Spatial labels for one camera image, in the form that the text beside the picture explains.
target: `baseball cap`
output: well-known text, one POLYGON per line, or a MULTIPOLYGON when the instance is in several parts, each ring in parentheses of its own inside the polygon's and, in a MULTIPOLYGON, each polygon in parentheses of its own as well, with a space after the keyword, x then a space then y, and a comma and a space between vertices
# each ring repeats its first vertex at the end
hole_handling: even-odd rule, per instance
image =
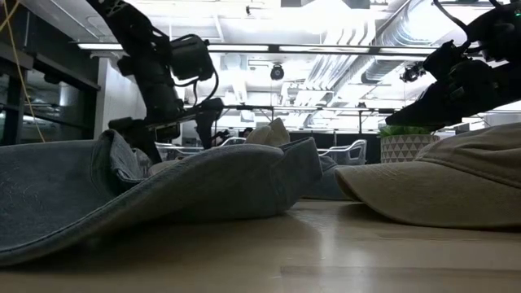
POLYGON ((0 266, 145 221, 284 213, 322 176, 314 140, 216 147, 149 176, 115 131, 0 147, 0 266))
POLYGON ((521 225, 521 123, 459 134, 412 162, 342 167, 342 191, 395 221, 463 229, 521 225))

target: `wire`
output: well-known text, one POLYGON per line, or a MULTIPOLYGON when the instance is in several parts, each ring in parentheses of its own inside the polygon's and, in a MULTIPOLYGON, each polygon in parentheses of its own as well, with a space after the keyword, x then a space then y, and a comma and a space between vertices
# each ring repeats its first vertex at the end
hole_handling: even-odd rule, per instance
POLYGON ((489 1, 496 8, 503 7, 497 0, 489 0, 489 1))
MULTIPOLYGON (((217 89, 219 88, 219 74, 217 73, 217 70, 215 68, 213 68, 213 74, 215 74, 215 85, 213 86, 212 92, 208 95, 208 97, 204 98, 203 102, 212 98, 215 95, 215 93, 217 92, 217 89)), ((195 82, 194 82, 195 103, 194 103, 193 107, 200 106, 200 104, 197 103, 199 101, 199 96, 197 95, 197 82, 198 81, 199 80, 195 80, 195 82)))
POLYGON ((440 9, 441 13, 443 13, 445 16, 447 16, 450 20, 452 20, 455 24, 458 25, 458 27, 462 28, 463 32, 465 32, 466 36, 469 36, 469 28, 464 24, 461 20, 457 19, 456 17, 452 16, 448 11, 443 8, 439 0, 433 0, 434 5, 440 9))
POLYGON ((197 81, 199 81, 199 78, 195 78, 195 79, 193 79, 193 80, 191 80, 191 81, 188 81, 186 84, 180 84, 180 85, 176 84, 176 82, 174 81, 174 82, 173 82, 173 85, 175 85, 175 86, 177 86, 177 87, 187 87, 188 85, 193 85, 193 84, 195 84, 197 81))
POLYGON ((13 6, 13 9, 7 15, 7 18, 2 22, 2 24, 0 24, 0 32, 6 27, 7 21, 10 20, 11 17, 15 14, 16 9, 18 9, 19 4, 20 4, 20 2, 16 1, 15 5, 13 6))
MULTIPOLYGON (((20 3, 20 0, 16 0, 15 7, 20 3)), ((15 44, 15 37, 13 34, 13 30, 11 28, 11 21, 10 18, 13 16, 13 14, 10 14, 7 10, 7 3, 4 2, 3 5, 4 11, 6 12, 6 22, 7 22, 7 29, 9 30, 9 37, 11 39, 11 45, 13 47, 13 54, 15 55, 15 61, 16 61, 16 67, 18 68, 18 74, 20 75, 20 82, 22 84, 22 89, 24 90, 25 99, 27 100, 27 103, 29 105, 29 110, 31 111, 31 115, 34 119, 34 124, 36 125, 36 130, 38 131, 38 134, 40 135, 40 139, 42 142, 46 142, 46 140, 43 137, 42 131, 40 130, 40 126, 38 126, 38 122, 36 121, 36 115, 34 115, 33 105, 31 104, 31 99, 29 98, 27 87, 25 86, 24 81, 24 74, 22 73, 22 68, 20 67, 20 60, 18 59, 18 52, 16 52, 16 44, 15 44)), ((23 115, 24 109, 19 109, 19 112, 23 115)))
POLYGON ((194 83, 194 96, 195 96, 195 102, 194 107, 197 106, 197 100, 199 100, 199 97, 197 96, 197 81, 194 83))

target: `denim cap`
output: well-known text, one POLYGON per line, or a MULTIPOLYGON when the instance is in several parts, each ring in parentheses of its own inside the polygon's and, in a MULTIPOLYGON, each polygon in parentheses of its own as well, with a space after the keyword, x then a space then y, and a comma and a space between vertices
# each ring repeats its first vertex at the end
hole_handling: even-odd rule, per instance
POLYGON ((217 147, 151 177, 141 166, 112 130, 98 141, 0 147, 0 266, 144 221, 275 216, 322 176, 309 138, 217 147))
POLYGON ((319 158, 322 179, 312 184, 302 197, 305 199, 359 201, 347 196, 336 181, 335 170, 342 166, 339 166, 331 157, 323 155, 319 158))

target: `table surface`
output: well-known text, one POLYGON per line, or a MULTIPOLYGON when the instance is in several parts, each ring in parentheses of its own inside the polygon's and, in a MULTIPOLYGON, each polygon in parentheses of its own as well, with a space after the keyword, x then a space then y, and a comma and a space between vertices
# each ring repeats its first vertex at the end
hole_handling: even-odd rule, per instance
POLYGON ((521 234, 399 225, 358 203, 143 225, 0 270, 0 291, 520 292, 521 234))

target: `security camera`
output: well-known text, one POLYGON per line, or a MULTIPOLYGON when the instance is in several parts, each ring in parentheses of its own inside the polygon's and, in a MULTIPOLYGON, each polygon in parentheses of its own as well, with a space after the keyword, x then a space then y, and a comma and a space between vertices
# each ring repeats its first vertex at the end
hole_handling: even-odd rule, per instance
POLYGON ((273 81, 280 81, 284 78, 284 69, 282 69, 281 64, 275 64, 271 69, 271 79, 273 81))

